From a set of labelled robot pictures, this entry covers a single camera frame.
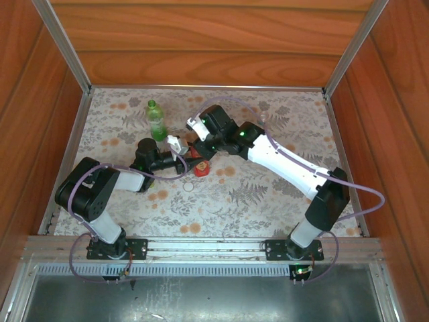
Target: gray leaf pattern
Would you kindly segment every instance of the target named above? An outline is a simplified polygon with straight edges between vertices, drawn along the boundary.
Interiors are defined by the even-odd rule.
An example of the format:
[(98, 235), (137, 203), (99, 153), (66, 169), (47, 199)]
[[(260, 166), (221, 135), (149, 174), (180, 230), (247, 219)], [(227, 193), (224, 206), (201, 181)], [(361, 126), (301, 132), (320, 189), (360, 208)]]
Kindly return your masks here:
[[(96, 89), (75, 164), (89, 156), (130, 165), (137, 142), (150, 137), (145, 118), (150, 99), (163, 107), (169, 133), (192, 141), (186, 120), (204, 101), (218, 96), (238, 97), (255, 112), (266, 112), (273, 137), (297, 155), (331, 170), (339, 165), (321, 93), (171, 89)], [(238, 125), (256, 122), (234, 101), (218, 104)], [(174, 169), (156, 174), (176, 175)], [(307, 208), (302, 193), (278, 175), (222, 152), (210, 161), (208, 176), (199, 178), (192, 171), (180, 180), (156, 180), (145, 194), (114, 191), (107, 204), (107, 211), (127, 235), (170, 237), (286, 237)], [(345, 213), (352, 211), (348, 206)], [(56, 235), (84, 231), (61, 211)], [(333, 231), (339, 236), (358, 236), (354, 219), (337, 223)]]

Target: red object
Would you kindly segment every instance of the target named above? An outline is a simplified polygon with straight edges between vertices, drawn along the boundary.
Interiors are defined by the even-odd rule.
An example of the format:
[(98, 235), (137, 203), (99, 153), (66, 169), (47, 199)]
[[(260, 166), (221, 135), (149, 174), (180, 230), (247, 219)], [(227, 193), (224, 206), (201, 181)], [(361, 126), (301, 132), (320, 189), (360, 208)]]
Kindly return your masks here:
[[(194, 149), (193, 146), (190, 147), (190, 155), (193, 158), (201, 158), (201, 155)], [(194, 167), (194, 173), (196, 176), (206, 176), (210, 172), (210, 166), (207, 160), (198, 163)]]

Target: black bracket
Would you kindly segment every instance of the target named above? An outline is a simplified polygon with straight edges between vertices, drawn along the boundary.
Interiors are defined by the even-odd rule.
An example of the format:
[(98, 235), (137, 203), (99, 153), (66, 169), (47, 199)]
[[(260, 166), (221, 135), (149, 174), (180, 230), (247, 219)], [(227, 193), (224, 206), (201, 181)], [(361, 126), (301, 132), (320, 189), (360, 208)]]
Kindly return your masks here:
[[(87, 260), (129, 260), (129, 251), (126, 249), (123, 252), (123, 256), (118, 258), (109, 257), (105, 252), (100, 252), (100, 247), (98, 243), (89, 242), (89, 246), (86, 248), (88, 252), (86, 253)], [(126, 248), (129, 248), (133, 254), (133, 260), (145, 260), (147, 255), (147, 239), (142, 238), (126, 238)]]
[(323, 260), (322, 242), (313, 240), (312, 243), (305, 249), (302, 258), (293, 258), (288, 251), (287, 239), (267, 239), (264, 241), (265, 255), (269, 261), (284, 261), (284, 260)]

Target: green plastic bottle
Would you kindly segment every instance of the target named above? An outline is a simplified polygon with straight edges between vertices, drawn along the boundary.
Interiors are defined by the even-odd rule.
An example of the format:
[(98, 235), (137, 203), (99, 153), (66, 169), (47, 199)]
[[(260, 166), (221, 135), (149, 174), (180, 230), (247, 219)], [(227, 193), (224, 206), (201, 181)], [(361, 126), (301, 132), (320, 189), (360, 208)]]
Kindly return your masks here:
[(147, 102), (146, 117), (150, 124), (150, 133), (155, 141), (163, 141), (167, 137), (167, 127), (164, 124), (164, 112), (153, 99)]

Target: patterned fabric surface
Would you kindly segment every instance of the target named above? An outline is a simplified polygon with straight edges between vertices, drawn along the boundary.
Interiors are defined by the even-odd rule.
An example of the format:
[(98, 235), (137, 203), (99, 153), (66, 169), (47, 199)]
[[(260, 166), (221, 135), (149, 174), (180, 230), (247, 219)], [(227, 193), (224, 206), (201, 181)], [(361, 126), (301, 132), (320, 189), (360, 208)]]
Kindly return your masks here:
[[(85, 156), (130, 165), (137, 143), (150, 137), (147, 101), (155, 99), (166, 114), (169, 133), (192, 141), (186, 120), (205, 100), (238, 97), (258, 113), (268, 112), (274, 138), (299, 156), (334, 169), (339, 157), (320, 93), (207, 91), (171, 89), (97, 89), (88, 113), (75, 165)], [(238, 103), (219, 102), (241, 125), (256, 120)], [(175, 176), (172, 169), (160, 176)], [(114, 191), (107, 211), (127, 232), (138, 236), (281, 237), (302, 220), (309, 200), (268, 169), (238, 156), (218, 153), (210, 174), (190, 172), (175, 181), (155, 181), (144, 194)], [(349, 205), (345, 213), (351, 213)], [(64, 210), (55, 234), (78, 235), (85, 229)], [(338, 236), (358, 236), (355, 219), (337, 223)]]

